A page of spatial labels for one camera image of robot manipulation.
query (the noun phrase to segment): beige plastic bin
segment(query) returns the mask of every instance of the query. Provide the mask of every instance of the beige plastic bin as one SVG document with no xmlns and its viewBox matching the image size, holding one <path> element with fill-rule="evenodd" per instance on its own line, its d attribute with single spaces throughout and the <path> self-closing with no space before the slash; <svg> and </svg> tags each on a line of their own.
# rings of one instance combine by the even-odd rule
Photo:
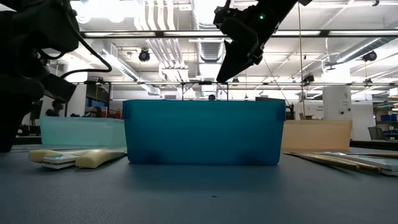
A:
<svg viewBox="0 0 398 224">
<path fill-rule="evenodd" d="M 285 121 L 282 150 L 349 151 L 352 121 Z"/>
</svg>

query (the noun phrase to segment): light blue translucent bin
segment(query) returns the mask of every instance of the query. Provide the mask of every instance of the light blue translucent bin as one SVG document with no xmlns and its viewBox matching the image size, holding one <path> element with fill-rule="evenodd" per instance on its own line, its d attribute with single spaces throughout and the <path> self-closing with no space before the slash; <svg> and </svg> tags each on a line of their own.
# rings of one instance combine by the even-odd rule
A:
<svg viewBox="0 0 398 224">
<path fill-rule="evenodd" d="M 131 100 L 123 115 L 133 164 L 279 162 L 284 102 Z"/>
<path fill-rule="evenodd" d="M 124 121 L 111 118 L 40 117 L 42 143 L 57 146 L 121 147 Z"/>
</svg>

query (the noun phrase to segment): blue plastic bin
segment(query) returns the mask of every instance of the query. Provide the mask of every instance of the blue plastic bin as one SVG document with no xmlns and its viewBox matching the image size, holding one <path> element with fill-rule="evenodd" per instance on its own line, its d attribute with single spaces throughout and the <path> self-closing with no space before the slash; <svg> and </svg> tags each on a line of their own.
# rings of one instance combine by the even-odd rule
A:
<svg viewBox="0 0 398 224">
<path fill-rule="evenodd" d="M 111 118 L 40 117 L 42 142 L 57 146 L 121 147 L 124 121 Z"/>
<path fill-rule="evenodd" d="M 130 100 L 123 115 L 133 164 L 279 162 L 283 102 Z"/>
</svg>

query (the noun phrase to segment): chair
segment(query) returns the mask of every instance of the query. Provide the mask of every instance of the chair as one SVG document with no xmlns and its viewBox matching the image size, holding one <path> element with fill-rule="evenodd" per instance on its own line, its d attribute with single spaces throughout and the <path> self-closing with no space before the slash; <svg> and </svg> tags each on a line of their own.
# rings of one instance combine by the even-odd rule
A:
<svg viewBox="0 0 398 224">
<path fill-rule="evenodd" d="M 383 130 L 378 127 L 368 127 L 369 134 L 372 140 L 386 140 L 383 134 Z"/>
</svg>

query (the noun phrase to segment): table surface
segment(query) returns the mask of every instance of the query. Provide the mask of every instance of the table surface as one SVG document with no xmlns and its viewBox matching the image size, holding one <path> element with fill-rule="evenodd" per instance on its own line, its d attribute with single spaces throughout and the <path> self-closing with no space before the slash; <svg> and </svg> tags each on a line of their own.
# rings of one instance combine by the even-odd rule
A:
<svg viewBox="0 0 398 224">
<path fill-rule="evenodd" d="M 393 223 L 398 178 L 281 157 L 274 167 L 48 170 L 0 154 L 2 223 Z"/>
</svg>

